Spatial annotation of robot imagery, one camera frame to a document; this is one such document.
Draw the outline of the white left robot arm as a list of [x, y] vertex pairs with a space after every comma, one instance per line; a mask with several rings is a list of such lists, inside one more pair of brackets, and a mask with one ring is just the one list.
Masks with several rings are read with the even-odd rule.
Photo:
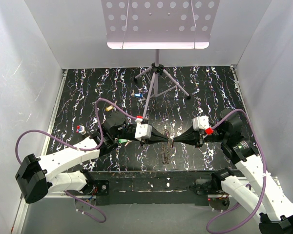
[[123, 113], [112, 112], [106, 117], [101, 130], [73, 147], [44, 156], [30, 154], [23, 159], [15, 178], [25, 202], [35, 203], [49, 193], [66, 190], [91, 194], [100, 185], [89, 172], [68, 173], [67, 169], [110, 153], [118, 147], [120, 139], [138, 141], [141, 145], [168, 141], [167, 136], [142, 117], [137, 117], [134, 123], [129, 124]]

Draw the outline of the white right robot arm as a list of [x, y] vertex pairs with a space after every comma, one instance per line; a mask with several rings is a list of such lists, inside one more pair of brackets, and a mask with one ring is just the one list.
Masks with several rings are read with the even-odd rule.
[[242, 135], [242, 109], [225, 109], [214, 126], [207, 116], [192, 120], [192, 126], [173, 142], [201, 147], [207, 142], [220, 142], [225, 156], [247, 179], [242, 184], [228, 168], [212, 173], [210, 186], [217, 193], [226, 193], [236, 200], [236, 205], [218, 214], [219, 218], [242, 206], [249, 216], [240, 224], [223, 233], [239, 229], [254, 219], [262, 234], [293, 234], [293, 203], [274, 181], [267, 170], [267, 162], [260, 144], [253, 144]]

